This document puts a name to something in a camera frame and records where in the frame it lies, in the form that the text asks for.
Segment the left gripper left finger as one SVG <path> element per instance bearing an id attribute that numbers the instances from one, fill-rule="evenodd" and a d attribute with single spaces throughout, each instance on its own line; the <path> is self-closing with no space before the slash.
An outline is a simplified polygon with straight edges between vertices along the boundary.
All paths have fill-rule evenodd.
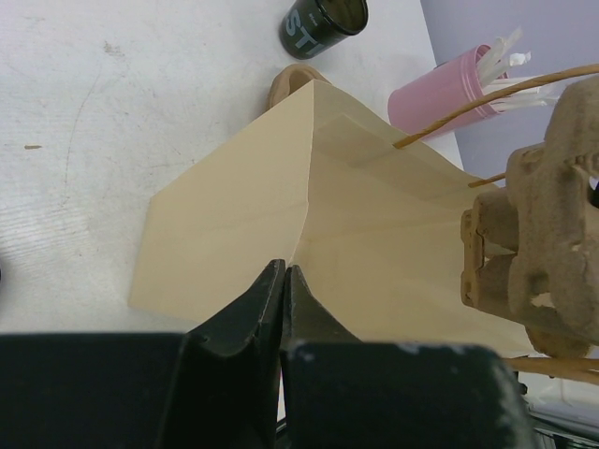
<path id="1" fill-rule="evenodd" d="M 271 448 L 285 263 L 186 333 L 5 335 L 5 448 Z"/>

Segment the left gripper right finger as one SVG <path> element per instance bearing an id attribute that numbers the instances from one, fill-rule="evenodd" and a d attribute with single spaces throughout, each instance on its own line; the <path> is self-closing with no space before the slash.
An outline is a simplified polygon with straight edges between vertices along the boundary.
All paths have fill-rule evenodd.
<path id="1" fill-rule="evenodd" d="M 457 343 L 363 342 L 285 275 L 281 361 L 294 448 L 530 448 L 514 372 Z"/>

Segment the beige paper bag with handles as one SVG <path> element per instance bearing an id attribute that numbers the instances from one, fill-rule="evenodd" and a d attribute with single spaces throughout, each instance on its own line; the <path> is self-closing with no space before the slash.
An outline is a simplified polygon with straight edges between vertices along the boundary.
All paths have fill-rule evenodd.
<path id="1" fill-rule="evenodd" d="M 538 353 L 461 300 L 462 214 L 500 188 L 313 80 L 151 199 L 128 303 L 203 322 L 281 259 L 361 339 L 481 344 L 594 384 L 589 355 Z"/>

